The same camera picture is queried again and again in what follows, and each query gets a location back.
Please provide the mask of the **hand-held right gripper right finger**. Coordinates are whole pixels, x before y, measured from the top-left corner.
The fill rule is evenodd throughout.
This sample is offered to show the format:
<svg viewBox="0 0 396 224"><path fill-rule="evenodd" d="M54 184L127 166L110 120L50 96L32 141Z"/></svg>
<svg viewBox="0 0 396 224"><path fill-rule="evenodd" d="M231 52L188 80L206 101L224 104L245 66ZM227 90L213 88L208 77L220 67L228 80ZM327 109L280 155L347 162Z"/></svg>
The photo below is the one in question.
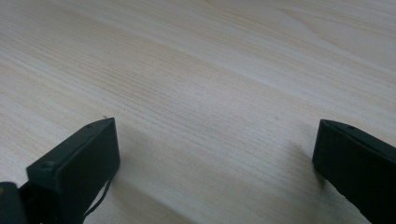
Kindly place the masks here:
<svg viewBox="0 0 396 224"><path fill-rule="evenodd" d="M345 123L319 122L314 168L373 224L396 224L396 147Z"/></svg>

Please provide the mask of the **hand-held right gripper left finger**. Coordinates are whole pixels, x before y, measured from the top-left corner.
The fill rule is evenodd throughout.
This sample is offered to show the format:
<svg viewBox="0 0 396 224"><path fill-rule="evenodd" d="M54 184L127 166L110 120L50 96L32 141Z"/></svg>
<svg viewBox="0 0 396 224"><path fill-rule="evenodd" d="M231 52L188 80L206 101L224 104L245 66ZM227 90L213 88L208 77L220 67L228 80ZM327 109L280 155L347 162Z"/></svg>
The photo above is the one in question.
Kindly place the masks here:
<svg viewBox="0 0 396 224"><path fill-rule="evenodd" d="M27 167L20 188L29 224L82 224L120 167L116 122L90 123Z"/></svg>

